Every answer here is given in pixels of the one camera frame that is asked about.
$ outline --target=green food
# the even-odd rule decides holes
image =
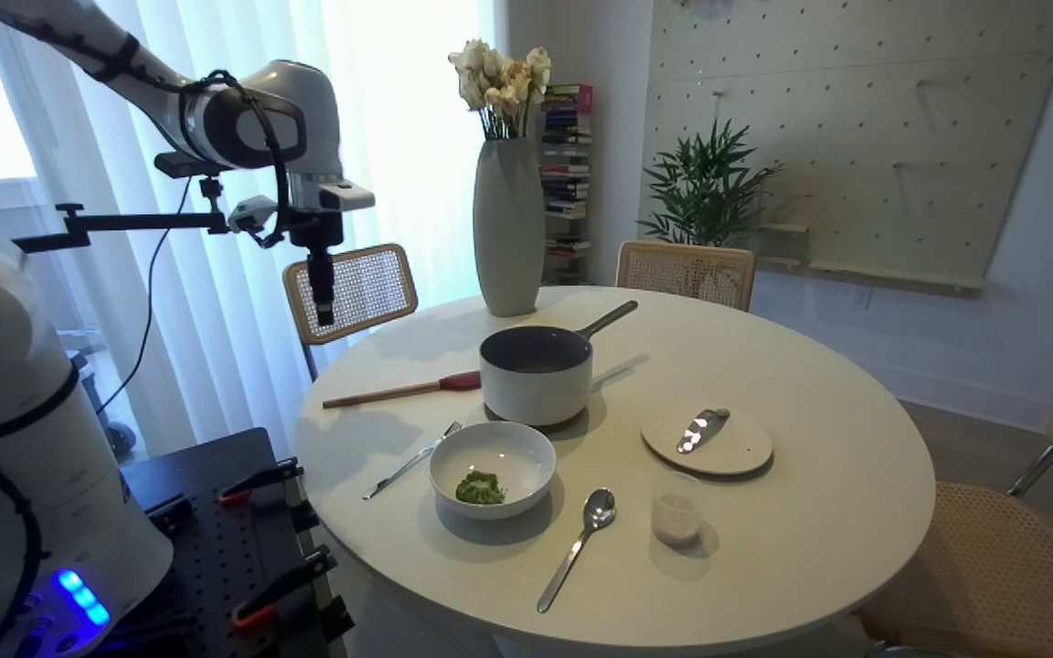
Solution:
[[[455,482],[455,500],[469,500],[469,506],[502,506],[503,495],[498,490],[498,477],[493,477],[493,471],[469,471],[469,477]]]

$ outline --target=pot handle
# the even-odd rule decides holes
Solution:
[[[592,327],[586,327],[586,330],[577,330],[577,337],[592,337],[592,333],[599,333],[602,327],[610,327],[610,323],[617,323],[617,320],[625,320],[625,316],[632,316],[639,302],[634,301],[625,301],[621,309],[613,309],[613,311],[605,311],[602,320],[594,320]]]

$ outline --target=bookshelf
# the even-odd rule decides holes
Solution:
[[[542,104],[542,195],[547,223],[547,284],[588,278],[588,199],[592,199],[592,88],[550,83]]]

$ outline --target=white robot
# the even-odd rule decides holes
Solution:
[[[170,142],[169,175],[272,170],[259,223],[307,244],[313,302],[333,309],[341,212],[372,206],[341,170],[336,97],[303,62],[187,82],[88,0],[0,0],[0,21],[48,39],[136,104]],[[0,653],[88,653],[169,575],[170,545],[131,506],[106,434],[54,341],[23,254],[0,242]]]

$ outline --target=green plant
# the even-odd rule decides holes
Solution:
[[[709,134],[677,139],[644,170],[660,206],[639,227],[660,242],[732,244],[750,234],[760,212],[760,188],[773,170],[750,172],[750,127],[723,120]]]

